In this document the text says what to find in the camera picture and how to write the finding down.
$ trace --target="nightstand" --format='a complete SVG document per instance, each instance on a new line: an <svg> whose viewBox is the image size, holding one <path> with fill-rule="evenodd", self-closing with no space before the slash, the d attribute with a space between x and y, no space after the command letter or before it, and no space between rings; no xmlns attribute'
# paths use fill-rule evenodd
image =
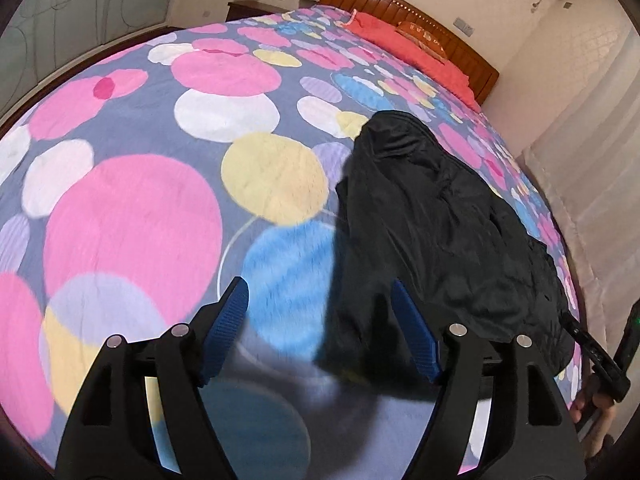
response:
<svg viewBox="0 0 640 480"><path fill-rule="evenodd" d="M229 12L226 21L242 20L243 18L255 18L267 14L282 14L289 12L289 9L281 9L272 5L254 2L253 0L243 0L241 2L229 2Z"/></svg>

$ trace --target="white curtain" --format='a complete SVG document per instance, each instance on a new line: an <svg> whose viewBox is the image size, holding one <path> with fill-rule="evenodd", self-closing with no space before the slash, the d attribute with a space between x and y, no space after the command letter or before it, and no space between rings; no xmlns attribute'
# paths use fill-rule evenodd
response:
<svg viewBox="0 0 640 480"><path fill-rule="evenodd" d="M629 23L590 84L524 153L564 235L590 332L610 354L640 298L640 36ZM619 433L640 401L640 356Z"/></svg>

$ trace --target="wooden headboard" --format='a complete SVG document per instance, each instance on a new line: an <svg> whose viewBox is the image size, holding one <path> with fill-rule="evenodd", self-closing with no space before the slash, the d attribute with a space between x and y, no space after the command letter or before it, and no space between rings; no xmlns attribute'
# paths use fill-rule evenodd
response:
<svg viewBox="0 0 640 480"><path fill-rule="evenodd" d="M474 92L478 104L484 102L498 81L498 71L480 54L447 27L404 0L320 0L320 3L349 12L353 9L361 10L393 25L414 22L430 31L438 38L449 60L469 77L469 87Z"/></svg>

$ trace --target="wall socket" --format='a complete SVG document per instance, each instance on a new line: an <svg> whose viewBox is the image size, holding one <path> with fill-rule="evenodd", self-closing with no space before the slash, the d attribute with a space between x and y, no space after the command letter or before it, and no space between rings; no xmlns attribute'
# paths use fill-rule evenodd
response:
<svg viewBox="0 0 640 480"><path fill-rule="evenodd" d="M474 33L475 29L462 18L456 18L456 21L453 22L453 24L457 28L459 28L462 32L464 32L467 36L471 36Z"/></svg>

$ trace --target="blue gripper pad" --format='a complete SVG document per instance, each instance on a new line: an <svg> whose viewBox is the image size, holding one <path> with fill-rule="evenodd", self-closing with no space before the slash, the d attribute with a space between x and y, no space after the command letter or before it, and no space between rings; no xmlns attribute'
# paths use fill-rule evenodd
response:
<svg viewBox="0 0 640 480"><path fill-rule="evenodd" d="M202 377L205 382L216 377L222 370L226 354L238 335L248 306L249 286L245 280L240 279L226 298L225 304L204 339Z"/></svg>
<svg viewBox="0 0 640 480"><path fill-rule="evenodd" d="M438 343L400 280L391 285L391 308L418 373L435 382L442 373L438 362Z"/></svg>

